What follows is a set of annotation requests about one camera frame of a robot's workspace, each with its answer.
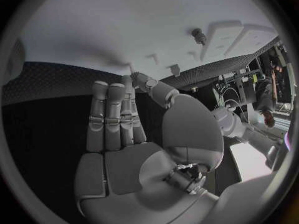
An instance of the person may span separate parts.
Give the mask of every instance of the person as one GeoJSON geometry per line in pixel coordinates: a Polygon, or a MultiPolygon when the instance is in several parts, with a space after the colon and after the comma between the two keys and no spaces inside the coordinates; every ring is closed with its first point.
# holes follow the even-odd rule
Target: person
{"type": "Polygon", "coordinates": [[[256,83],[255,92],[257,101],[253,103],[253,108],[264,116],[264,122],[267,127],[273,127],[275,125],[273,111],[275,111],[277,102],[275,72],[270,66],[269,56],[263,54],[262,59],[264,60],[266,78],[256,83]]]}

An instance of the robot finger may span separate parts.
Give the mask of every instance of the robot finger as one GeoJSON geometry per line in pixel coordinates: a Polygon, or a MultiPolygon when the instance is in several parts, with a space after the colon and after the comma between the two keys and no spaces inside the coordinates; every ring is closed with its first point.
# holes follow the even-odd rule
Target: robot finger
{"type": "Polygon", "coordinates": [[[121,148],[121,104],[125,97],[123,84],[111,84],[108,89],[105,119],[105,145],[109,151],[121,148]]]}
{"type": "Polygon", "coordinates": [[[89,152],[100,152],[104,149],[105,99],[108,84],[102,81],[95,81],[92,90],[93,98],[87,129],[86,149],[89,152]]]}
{"type": "Polygon", "coordinates": [[[134,144],[140,144],[146,142],[147,137],[143,126],[140,122],[138,110],[135,101],[135,89],[132,89],[132,120],[133,120],[133,136],[134,136],[134,144]]]}
{"type": "Polygon", "coordinates": [[[132,122],[132,79],[123,76],[122,83],[125,86],[125,97],[121,108],[121,140],[123,146],[133,145],[133,122],[132,122]]]}

